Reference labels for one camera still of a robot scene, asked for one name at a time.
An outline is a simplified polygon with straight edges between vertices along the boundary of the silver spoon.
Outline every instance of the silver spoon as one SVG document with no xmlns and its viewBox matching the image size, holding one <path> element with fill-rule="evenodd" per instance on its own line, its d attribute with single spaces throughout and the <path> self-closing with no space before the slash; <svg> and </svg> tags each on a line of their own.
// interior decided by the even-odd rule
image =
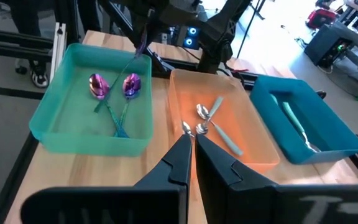
<svg viewBox="0 0 358 224">
<path fill-rule="evenodd" d="M 190 128 L 190 126 L 189 126 L 186 122 L 184 122 L 184 121 L 181 122 L 181 128 L 183 129 L 183 132 L 184 132 L 185 134 L 188 134 L 188 135 L 190 135 L 191 137 L 194 137 L 194 135 L 191 133 L 191 128 Z"/>
<path fill-rule="evenodd" d="M 223 138 L 223 141 L 229 146 L 231 151 L 234 152 L 235 154 L 241 156 L 242 155 L 241 149 L 231 140 L 231 138 L 217 124 L 215 124 L 211 120 L 211 116 L 208 113 L 208 110 L 205 108 L 205 106 L 197 105 L 197 107 L 200 108 L 200 110 L 197 110 L 197 113 L 199 114 L 199 116 L 203 119 L 207 119 L 208 121 L 210 121 L 213 124 L 213 126 L 216 128 L 218 133 L 221 135 L 221 137 Z M 208 127 L 204 123 L 197 124 L 196 131 L 198 134 L 206 134 L 208 132 Z"/>
<path fill-rule="evenodd" d="M 277 98 L 273 94 L 270 95 L 272 96 L 274 102 L 276 102 L 276 104 L 278 105 Z M 306 131 L 303 128 L 302 124 L 299 122 L 298 118 L 293 113 L 290 104 L 288 102 L 283 102 L 282 106 L 283 106 L 284 113 L 287 114 L 288 118 L 291 121 L 291 124 L 294 125 L 296 127 L 296 130 L 299 133 L 301 133 L 301 135 L 303 136 L 303 139 L 305 140 L 305 144 L 308 147 L 308 149 L 312 150 L 313 152 L 321 152 L 319 148 L 317 148 L 315 145 L 309 142 L 308 137 L 306 135 Z"/>
</svg>

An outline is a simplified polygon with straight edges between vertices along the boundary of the wooden table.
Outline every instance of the wooden table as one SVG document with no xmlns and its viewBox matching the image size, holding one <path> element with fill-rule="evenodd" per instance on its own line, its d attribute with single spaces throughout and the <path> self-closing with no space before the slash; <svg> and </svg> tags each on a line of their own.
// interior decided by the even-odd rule
<svg viewBox="0 0 358 224">
<path fill-rule="evenodd" d="M 134 51 L 125 37 L 100 32 L 88 32 L 84 44 Z M 161 57 L 196 62 L 183 49 L 153 43 L 150 48 Z M 192 51 L 201 56 L 199 51 Z M 233 59 L 229 66 L 248 68 L 251 72 L 294 78 L 282 67 L 261 65 Z M 19 224 L 19 210 L 23 201 L 34 192 L 57 186 L 125 186 L 134 185 L 148 173 L 170 148 L 173 130 L 169 129 L 170 118 L 166 114 L 169 82 L 153 78 L 154 137 L 140 157 L 102 157 L 76 154 L 51 154 L 39 144 L 15 201 L 6 218 L 8 224 Z M 290 164 L 275 145 L 281 163 L 265 175 L 279 184 L 358 184 L 358 170 L 347 159 L 335 163 L 295 166 Z M 206 223 L 200 190 L 196 181 L 191 182 L 189 223 Z"/>
<path fill-rule="evenodd" d="M 356 15 L 358 14 L 358 4 L 356 4 L 356 3 L 354 2 L 354 0 L 347 0 L 347 1 L 346 1 L 346 5 L 349 6 L 349 8 L 346 9 L 346 11 L 344 12 L 343 17 L 341 16 L 340 18 L 345 18 L 345 17 L 347 17 L 347 16 L 351 13 L 352 9 L 355 9 L 355 10 L 357 11 L 357 12 L 355 12 Z"/>
</svg>

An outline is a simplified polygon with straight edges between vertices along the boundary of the iridescent spoon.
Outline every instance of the iridescent spoon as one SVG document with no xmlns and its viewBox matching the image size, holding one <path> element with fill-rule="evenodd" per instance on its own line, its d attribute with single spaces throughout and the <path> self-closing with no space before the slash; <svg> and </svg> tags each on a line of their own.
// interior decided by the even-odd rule
<svg viewBox="0 0 358 224">
<path fill-rule="evenodd" d="M 111 91 L 112 89 L 114 88 L 115 84 L 117 83 L 119 77 L 125 72 L 125 69 L 137 58 L 139 58 L 144 49 L 146 48 L 146 42 L 147 42 L 147 29 L 146 29 L 147 26 L 144 27 L 143 29 L 143 33 L 142 33 L 142 37 L 141 37 L 141 40 L 140 40 L 140 45 L 136 48 L 135 50 L 135 57 L 133 57 L 132 59 L 130 59 L 128 61 L 128 63 L 124 66 L 124 68 L 121 70 L 121 73 L 117 76 L 117 78 L 113 81 L 112 85 L 111 85 L 111 88 L 110 88 L 110 91 L 108 91 L 106 93 L 106 97 L 105 99 L 103 99 L 102 101 L 108 101 L 109 97 L 110 97 L 110 94 L 111 94 Z M 98 105 L 96 106 L 96 108 L 93 110 L 95 113 L 99 113 L 99 110 L 100 110 L 100 107 L 103 105 L 103 102 L 100 102 L 98 103 Z"/>
<path fill-rule="evenodd" d="M 100 74 L 92 74 L 89 78 L 89 90 L 91 91 L 92 95 L 98 99 L 99 101 L 103 101 L 106 94 L 109 92 L 109 84 L 107 81 L 100 75 Z M 117 135 L 114 135 L 115 137 L 119 136 L 122 138 L 128 138 L 127 133 L 124 131 L 122 126 L 119 124 L 119 121 L 116 118 L 116 115 L 114 114 L 114 111 L 111 109 L 109 103 L 105 101 L 105 105 L 107 106 L 111 118 L 114 121 L 114 124 L 117 127 Z"/>
<path fill-rule="evenodd" d="M 124 125 L 130 100 L 136 98 L 139 95 L 141 87 L 142 82 L 140 81 L 140 77 L 136 73 L 132 73 L 125 78 L 124 83 L 122 84 L 122 93 L 127 99 L 127 103 L 125 104 L 124 110 L 121 114 L 119 123 L 121 126 Z"/>
</svg>

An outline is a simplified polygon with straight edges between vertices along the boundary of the concrete floor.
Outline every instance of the concrete floor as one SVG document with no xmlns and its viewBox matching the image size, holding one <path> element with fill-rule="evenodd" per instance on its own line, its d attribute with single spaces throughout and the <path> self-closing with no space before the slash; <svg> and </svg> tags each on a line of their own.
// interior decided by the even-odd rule
<svg viewBox="0 0 358 224">
<path fill-rule="evenodd" d="M 252 11 L 247 10 L 241 18 L 243 26 L 248 24 L 251 13 Z M 50 36 L 54 25 L 53 17 L 40 20 L 44 36 Z M 0 12 L 0 29 L 16 31 L 9 14 Z M 243 36 L 244 32 L 237 29 L 232 43 L 235 56 Z M 255 17 L 240 58 L 289 67 L 296 77 L 308 82 L 315 90 L 326 91 L 328 96 L 325 102 L 358 134 L 358 101 L 338 88 L 325 73 L 316 68 L 293 40 L 293 36 L 281 29 L 280 23 L 274 18 L 268 17 L 261 21 Z M 28 74 L 16 74 L 14 59 L 7 57 L 0 57 L 0 86 L 42 91 L 34 88 Z M 0 189 L 29 132 L 28 122 L 37 103 L 35 100 L 0 96 Z"/>
</svg>

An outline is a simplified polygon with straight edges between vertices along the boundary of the blue plastic bin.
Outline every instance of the blue plastic bin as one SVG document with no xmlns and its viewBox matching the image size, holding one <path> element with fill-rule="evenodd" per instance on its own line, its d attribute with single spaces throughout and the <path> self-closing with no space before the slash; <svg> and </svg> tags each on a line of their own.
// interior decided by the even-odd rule
<svg viewBox="0 0 358 224">
<path fill-rule="evenodd" d="M 92 73 L 100 73 L 111 85 L 133 53 L 82 44 L 66 51 L 55 77 L 30 121 L 30 130 L 50 152 L 98 156 L 139 156 L 153 136 L 151 59 L 141 56 L 119 77 L 108 100 L 119 118 L 126 99 L 122 83 L 137 73 L 142 88 L 130 101 L 124 129 L 130 138 L 115 138 L 116 127 L 106 106 L 89 89 Z"/>
<path fill-rule="evenodd" d="M 308 149 L 278 104 L 286 101 L 306 131 L 309 142 L 321 152 Z M 284 155 L 293 164 L 332 162 L 358 153 L 358 137 L 304 81 L 258 77 L 250 95 L 252 103 Z"/>
</svg>

